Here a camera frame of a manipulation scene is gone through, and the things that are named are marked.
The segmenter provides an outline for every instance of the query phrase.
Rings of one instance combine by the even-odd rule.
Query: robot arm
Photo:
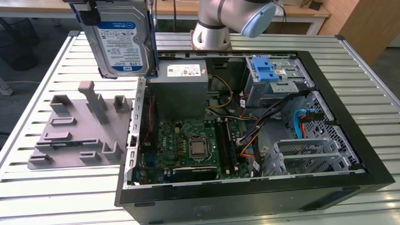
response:
[[[249,38],[266,29],[273,15],[270,0],[200,0],[192,43],[200,50],[229,48],[229,28]]]
[[[148,0],[62,0],[70,4],[105,78],[156,76],[157,51]],[[270,0],[200,0],[196,49],[230,46],[229,28],[254,38],[273,14]]]

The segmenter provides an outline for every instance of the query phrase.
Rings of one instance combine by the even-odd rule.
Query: hard drive label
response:
[[[142,68],[140,47],[133,39],[137,34],[132,22],[100,22],[98,34],[110,67],[117,71],[138,71]]]

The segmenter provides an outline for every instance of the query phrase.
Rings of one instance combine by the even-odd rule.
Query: metal slatted table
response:
[[[160,33],[160,50],[190,49],[186,33]],[[216,224],[336,225],[400,223],[400,102],[345,41],[334,37],[232,35],[233,49],[309,51],[397,183],[324,211],[232,218]],[[76,89],[93,80],[104,98],[134,98],[136,78],[101,79],[84,33],[66,38],[0,152],[0,224],[134,224],[113,206],[118,166],[30,171],[26,160],[50,114],[53,95],[84,99]]]

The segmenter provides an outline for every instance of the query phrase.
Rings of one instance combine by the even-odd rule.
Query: desk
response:
[[[162,50],[190,49],[189,33],[157,33]],[[352,114],[396,183],[322,211],[232,218],[206,224],[398,224],[400,102],[345,41],[333,36],[232,34],[233,50],[298,50],[312,57]],[[113,206],[118,166],[30,171],[26,161],[50,115],[53,95],[81,99],[80,81],[93,80],[104,98],[134,98],[137,78],[102,79],[86,37],[68,37],[0,151],[0,224],[137,225]]]
[[[173,19],[172,0],[157,0],[157,18]],[[176,18],[178,20],[197,20],[197,3],[184,0],[176,0]],[[286,22],[289,23],[310,23],[306,35],[317,35],[324,21],[330,16],[330,12],[321,6],[320,10],[300,8],[297,6],[284,6],[286,12]],[[276,15],[273,22],[281,22],[282,16]]]
[[[74,18],[61,0],[0,0],[0,17]]]
[[[157,0],[157,18],[172,19],[172,0]],[[284,6],[286,21],[293,23],[310,23],[306,34],[317,35],[325,18],[330,16],[322,6],[318,11],[297,6]],[[197,20],[197,3],[176,1],[178,20]],[[69,5],[61,0],[0,0],[0,17],[32,18],[74,18]],[[274,16],[272,21],[281,22],[282,16]]]

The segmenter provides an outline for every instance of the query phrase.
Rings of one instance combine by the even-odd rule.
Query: metal chassis frame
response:
[[[242,51],[229,51],[230,53],[240,53]],[[250,51],[254,54],[268,53],[294,53],[305,67],[305,70],[316,84],[316,89],[320,91],[321,97],[334,115],[336,122],[344,131],[346,139],[349,140],[353,149],[357,153],[358,159],[364,163],[366,173],[326,176],[326,177],[301,177],[296,178],[296,182],[290,179],[277,180],[258,180],[256,183],[224,183],[224,184],[202,184],[196,186],[166,186],[162,188],[141,188],[141,189],[121,189],[121,181],[124,174],[118,174],[118,185],[116,192],[116,205],[128,203],[145,203],[164,200],[205,198],[229,195],[245,195],[248,193],[269,193],[281,191],[294,191],[309,188],[356,188],[358,191],[350,192],[340,199],[318,208],[306,208],[305,210],[325,209],[329,206],[344,201],[360,191],[373,191],[393,183],[394,180],[364,136],[361,130],[326,80],[324,74],[309,54],[305,51]],[[160,51],[162,53],[176,53],[185,55],[185,53],[194,53],[194,51]],[[161,56],[160,60],[176,60],[174,56]],[[193,193],[208,193],[206,195],[193,195]]]

